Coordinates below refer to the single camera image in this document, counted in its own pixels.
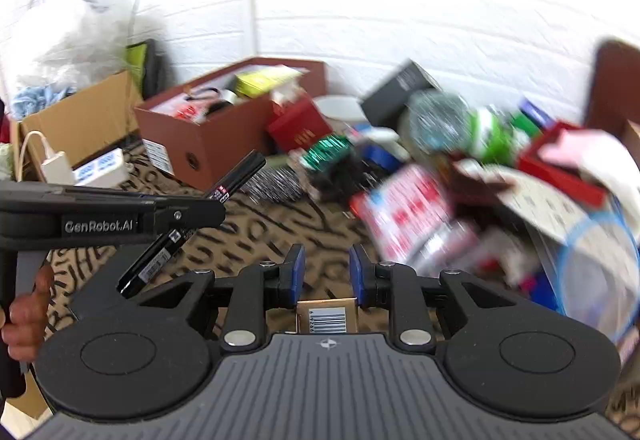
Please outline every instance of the screw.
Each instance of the screw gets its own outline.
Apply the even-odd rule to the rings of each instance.
[[[400,334],[400,340],[408,346],[423,346],[431,341],[431,334],[426,330],[405,330]]]
[[[233,330],[225,334],[225,343],[229,346],[248,346],[255,341],[255,334],[249,330]]]

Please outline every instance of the red gift box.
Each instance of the red gift box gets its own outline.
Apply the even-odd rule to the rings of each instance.
[[[587,184],[577,174],[543,162],[538,156],[538,150],[545,144],[552,144],[558,140],[562,130],[575,131],[581,129],[568,122],[556,122],[550,130],[545,131],[545,133],[534,139],[529,149],[520,155],[518,169],[560,189],[578,203],[581,202],[599,209],[607,198],[606,189]]]
[[[309,149],[322,137],[332,133],[313,100],[304,95],[284,107],[276,120],[267,126],[267,132],[285,152]]]

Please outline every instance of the white label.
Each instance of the white label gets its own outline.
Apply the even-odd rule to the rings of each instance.
[[[151,160],[151,163],[165,173],[169,173],[170,175],[174,174],[174,168],[171,167],[171,161],[169,160],[166,148],[162,144],[151,142],[144,138],[142,139],[142,142],[145,143],[146,154],[148,155],[149,160]]]
[[[312,334],[347,333],[347,314],[344,306],[337,308],[310,308],[309,332]]]
[[[169,234],[169,239],[174,243],[178,243],[178,240],[180,240],[181,237],[180,232],[175,229]]]
[[[138,277],[145,283],[148,283],[170,259],[171,255],[169,254],[169,251],[163,248],[151,261],[149,261],[149,264],[142,270],[142,272],[140,272]]]

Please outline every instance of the black box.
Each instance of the black box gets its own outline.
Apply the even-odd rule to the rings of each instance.
[[[362,101],[362,110],[372,126],[398,130],[398,119],[409,100],[419,90],[439,90],[438,83],[413,61],[409,61]]]

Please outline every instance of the black marker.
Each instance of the black marker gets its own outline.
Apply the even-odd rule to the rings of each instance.
[[[225,203],[265,164],[264,156],[255,150],[252,151],[229,171],[216,187],[205,193],[203,198]],[[139,293],[195,232],[196,229],[172,229],[156,239],[122,276],[118,283],[118,291],[127,299]]]

